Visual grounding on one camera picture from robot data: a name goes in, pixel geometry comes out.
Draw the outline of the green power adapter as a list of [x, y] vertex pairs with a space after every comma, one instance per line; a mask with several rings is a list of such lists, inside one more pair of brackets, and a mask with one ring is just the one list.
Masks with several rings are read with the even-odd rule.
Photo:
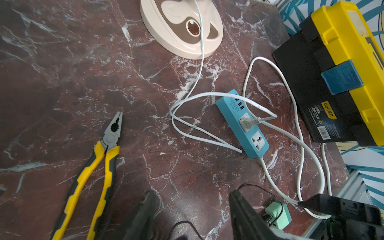
[[262, 215], [262, 219], [271, 227], [279, 230], [285, 229], [291, 222], [292, 217], [286, 203], [272, 202]]

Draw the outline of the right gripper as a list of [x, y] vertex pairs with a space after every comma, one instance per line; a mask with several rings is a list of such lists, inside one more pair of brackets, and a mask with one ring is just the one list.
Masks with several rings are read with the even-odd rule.
[[382, 240], [384, 225], [378, 207], [317, 194], [299, 206], [331, 217], [311, 234], [315, 240]]

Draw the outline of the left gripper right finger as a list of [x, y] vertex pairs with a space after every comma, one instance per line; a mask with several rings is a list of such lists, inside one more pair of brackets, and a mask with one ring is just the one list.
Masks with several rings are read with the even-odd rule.
[[243, 195], [234, 190], [229, 194], [234, 240], [303, 240], [303, 237], [286, 234], [269, 228]]

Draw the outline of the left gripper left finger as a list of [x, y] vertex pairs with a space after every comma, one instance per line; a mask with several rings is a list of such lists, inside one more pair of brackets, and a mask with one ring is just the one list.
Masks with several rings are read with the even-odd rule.
[[113, 240], [160, 240], [161, 231], [155, 225], [155, 191], [145, 192], [143, 198], [112, 235]]

